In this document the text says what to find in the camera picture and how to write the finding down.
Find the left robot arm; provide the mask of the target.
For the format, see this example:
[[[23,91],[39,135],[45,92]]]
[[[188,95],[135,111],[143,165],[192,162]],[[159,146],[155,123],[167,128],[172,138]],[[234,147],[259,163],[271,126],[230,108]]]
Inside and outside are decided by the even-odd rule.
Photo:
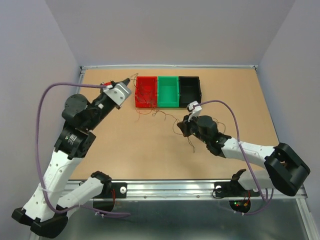
[[[99,95],[92,101],[79,93],[67,98],[61,114],[64,125],[54,144],[48,167],[46,171],[37,172],[39,184],[28,202],[13,211],[14,220],[29,226],[37,236],[53,239],[89,200],[116,199],[111,177],[101,171],[92,173],[68,194],[63,195],[63,191],[96,139],[93,130],[112,110],[121,108],[131,95],[130,81],[126,78],[97,85]]]

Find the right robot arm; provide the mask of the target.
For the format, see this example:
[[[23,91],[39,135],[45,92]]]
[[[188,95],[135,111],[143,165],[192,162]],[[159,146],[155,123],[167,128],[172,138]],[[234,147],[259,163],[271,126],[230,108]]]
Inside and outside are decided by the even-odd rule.
[[[225,135],[216,122],[207,115],[190,118],[186,115],[177,123],[184,137],[194,136],[206,145],[214,156],[237,159],[262,168],[250,173],[240,170],[230,182],[231,192],[242,195],[257,187],[277,189],[293,197],[297,194],[311,170],[299,155],[286,143],[277,146],[256,145]]]

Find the red plastic bin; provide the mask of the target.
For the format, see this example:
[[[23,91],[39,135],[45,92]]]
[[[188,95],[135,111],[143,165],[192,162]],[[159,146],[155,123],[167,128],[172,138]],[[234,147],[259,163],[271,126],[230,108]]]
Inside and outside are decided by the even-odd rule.
[[[157,76],[137,76],[135,81],[135,107],[154,109],[157,107]]]

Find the black plastic bin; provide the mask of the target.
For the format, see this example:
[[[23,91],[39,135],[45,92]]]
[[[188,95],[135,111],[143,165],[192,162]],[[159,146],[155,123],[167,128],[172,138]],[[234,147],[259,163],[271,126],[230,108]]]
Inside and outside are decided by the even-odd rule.
[[[188,104],[197,101],[201,103],[202,92],[198,76],[179,76],[179,107],[186,108]]]

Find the green plastic bin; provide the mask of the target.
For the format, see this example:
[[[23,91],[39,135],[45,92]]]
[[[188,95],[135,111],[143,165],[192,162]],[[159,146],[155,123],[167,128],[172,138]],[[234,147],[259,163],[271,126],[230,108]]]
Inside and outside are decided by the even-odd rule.
[[[180,101],[178,76],[158,76],[157,107],[178,108]]]

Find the aluminium front rail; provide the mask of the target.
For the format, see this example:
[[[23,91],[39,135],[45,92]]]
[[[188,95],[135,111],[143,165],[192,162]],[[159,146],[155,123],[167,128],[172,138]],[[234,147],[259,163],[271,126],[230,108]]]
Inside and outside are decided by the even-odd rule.
[[[209,201],[239,200],[242,197],[217,198],[213,194],[215,182],[229,179],[203,180],[113,180],[126,182],[126,198],[117,201]]]

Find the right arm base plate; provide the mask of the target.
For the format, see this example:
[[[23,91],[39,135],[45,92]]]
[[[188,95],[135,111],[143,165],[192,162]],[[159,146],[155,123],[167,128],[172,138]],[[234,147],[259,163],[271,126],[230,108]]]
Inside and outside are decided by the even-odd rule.
[[[216,198],[259,197],[253,190],[245,190],[237,181],[218,181],[214,184],[213,195]]]

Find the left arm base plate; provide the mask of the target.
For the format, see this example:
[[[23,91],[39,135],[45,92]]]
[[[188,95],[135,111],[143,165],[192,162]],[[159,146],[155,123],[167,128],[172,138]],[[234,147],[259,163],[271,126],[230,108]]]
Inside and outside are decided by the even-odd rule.
[[[110,190],[93,197],[93,199],[125,199],[127,197],[128,184],[123,181],[113,181]]]

